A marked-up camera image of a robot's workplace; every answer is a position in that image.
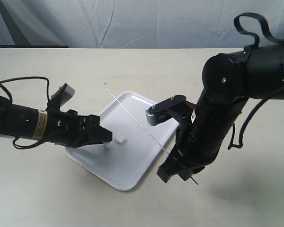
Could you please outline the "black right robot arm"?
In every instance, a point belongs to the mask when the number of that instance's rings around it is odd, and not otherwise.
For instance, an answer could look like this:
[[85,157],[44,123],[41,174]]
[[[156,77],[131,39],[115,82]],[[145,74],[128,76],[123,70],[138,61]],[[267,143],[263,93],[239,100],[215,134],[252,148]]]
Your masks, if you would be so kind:
[[158,103],[159,122],[176,119],[176,143],[157,174],[167,182],[187,180],[217,157],[222,141],[247,101],[284,100],[284,45],[211,57],[202,72],[204,88],[196,104],[182,95]]

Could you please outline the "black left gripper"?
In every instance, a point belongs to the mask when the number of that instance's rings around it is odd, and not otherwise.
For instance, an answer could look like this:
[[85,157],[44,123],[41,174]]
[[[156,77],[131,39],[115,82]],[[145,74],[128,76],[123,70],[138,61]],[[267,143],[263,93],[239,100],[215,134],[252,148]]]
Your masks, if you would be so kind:
[[107,143],[113,140],[113,133],[99,126],[97,115],[78,115],[75,110],[62,112],[58,105],[48,104],[48,125],[45,141],[68,148]]

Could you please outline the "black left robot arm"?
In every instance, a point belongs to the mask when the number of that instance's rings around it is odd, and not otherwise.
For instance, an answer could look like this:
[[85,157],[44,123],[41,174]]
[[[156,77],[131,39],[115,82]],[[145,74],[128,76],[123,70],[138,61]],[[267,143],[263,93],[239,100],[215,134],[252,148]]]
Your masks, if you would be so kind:
[[12,104],[0,96],[0,135],[49,142],[69,148],[111,142],[113,134],[97,115],[78,115],[48,107],[38,110]]

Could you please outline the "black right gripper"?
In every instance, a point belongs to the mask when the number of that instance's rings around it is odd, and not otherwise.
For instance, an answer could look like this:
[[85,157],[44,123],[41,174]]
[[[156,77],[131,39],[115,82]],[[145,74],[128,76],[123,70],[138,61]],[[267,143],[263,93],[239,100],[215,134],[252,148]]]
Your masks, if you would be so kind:
[[181,127],[176,136],[176,143],[166,160],[157,170],[158,177],[167,183],[174,175],[188,180],[211,164],[218,154],[218,142],[207,134],[202,135],[189,124]]

